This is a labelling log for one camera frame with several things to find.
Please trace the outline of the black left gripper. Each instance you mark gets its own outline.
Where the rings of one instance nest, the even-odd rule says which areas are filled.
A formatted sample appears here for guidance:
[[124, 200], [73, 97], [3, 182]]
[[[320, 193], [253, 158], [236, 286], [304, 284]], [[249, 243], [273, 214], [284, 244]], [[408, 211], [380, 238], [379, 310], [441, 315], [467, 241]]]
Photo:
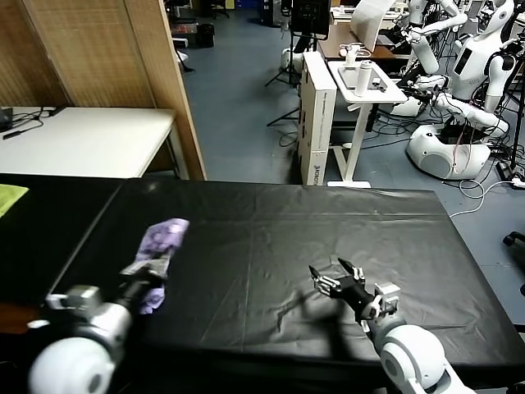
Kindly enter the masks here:
[[134, 262], [120, 271], [127, 276], [118, 287], [117, 303], [127, 309], [157, 309], [165, 299], [165, 279], [171, 251], [150, 250], [147, 261]]

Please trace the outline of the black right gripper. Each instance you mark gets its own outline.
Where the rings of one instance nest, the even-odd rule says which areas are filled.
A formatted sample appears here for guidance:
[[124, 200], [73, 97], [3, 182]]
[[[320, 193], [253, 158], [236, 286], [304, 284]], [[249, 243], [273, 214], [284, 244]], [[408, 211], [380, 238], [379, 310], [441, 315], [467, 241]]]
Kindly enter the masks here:
[[375, 297], [364, 286], [366, 278], [363, 269], [354, 266], [346, 259], [337, 258], [337, 260], [349, 276], [333, 279], [321, 275], [315, 267], [309, 265], [314, 288], [323, 295], [343, 300], [354, 311], [356, 321], [372, 319], [375, 314], [372, 306]]

